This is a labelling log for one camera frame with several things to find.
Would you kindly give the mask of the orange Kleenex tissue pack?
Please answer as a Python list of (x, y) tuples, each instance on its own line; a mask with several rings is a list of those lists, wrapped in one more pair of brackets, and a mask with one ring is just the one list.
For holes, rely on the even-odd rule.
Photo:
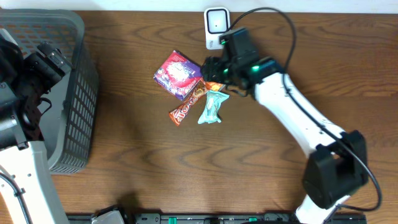
[(224, 84), (216, 82), (206, 82), (205, 86), (208, 90), (221, 91), (224, 88)]

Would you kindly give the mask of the green flushable wipes pack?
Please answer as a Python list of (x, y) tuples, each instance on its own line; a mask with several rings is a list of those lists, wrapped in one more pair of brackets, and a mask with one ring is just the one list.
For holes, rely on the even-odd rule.
[(198, 124), (203, 123), (220, 123), (221, 119), (218, 116), (218, 111), (222, 102), (227, 100), (229, 95), (220, 91), (209, 90), (206, 94), (206, 105), (201, 116), (198, 119)]

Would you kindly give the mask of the purple red pantyliner pack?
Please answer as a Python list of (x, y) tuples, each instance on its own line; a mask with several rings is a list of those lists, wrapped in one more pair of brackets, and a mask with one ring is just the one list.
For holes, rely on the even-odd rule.
[(154, 73), (154, 81), (179, 100), (184, 100), (201, 80), (199, 66), (176, 50)]

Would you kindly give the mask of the red chocolate bar wrapper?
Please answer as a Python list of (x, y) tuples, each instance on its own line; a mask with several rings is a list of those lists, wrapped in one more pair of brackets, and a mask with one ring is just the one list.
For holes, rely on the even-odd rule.
[(205, 81), (201, 79), (194, 87), (191, 95), (176, 109), (169, 113), (170, 119), (176, 126), (179, 126), (183, 119), (188, 114), (190, 108), (207, 93), (208, 89), (205, 85)]

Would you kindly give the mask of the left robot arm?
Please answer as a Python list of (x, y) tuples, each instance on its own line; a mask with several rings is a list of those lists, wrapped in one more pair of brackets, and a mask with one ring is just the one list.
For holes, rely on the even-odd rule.
[(1, 29), (1, 196), (14, 223), (69, 222), (50, 175), (38, 107), (72, 70), (48, 42), (25, 57)]

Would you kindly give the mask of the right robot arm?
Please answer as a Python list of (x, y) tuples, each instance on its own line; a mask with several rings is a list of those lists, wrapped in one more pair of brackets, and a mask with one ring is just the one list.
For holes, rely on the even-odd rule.
[(293, 136), (307, 157), (302, 179), (306, 196), (295, 211), (301, 223), (326, 223), (368, 182), (366, 142), (359, 131), (345, 132), (324, 117), (270, 57), (237, 65), (227, 57), (208, 57), (206, 81), (242, 85)]

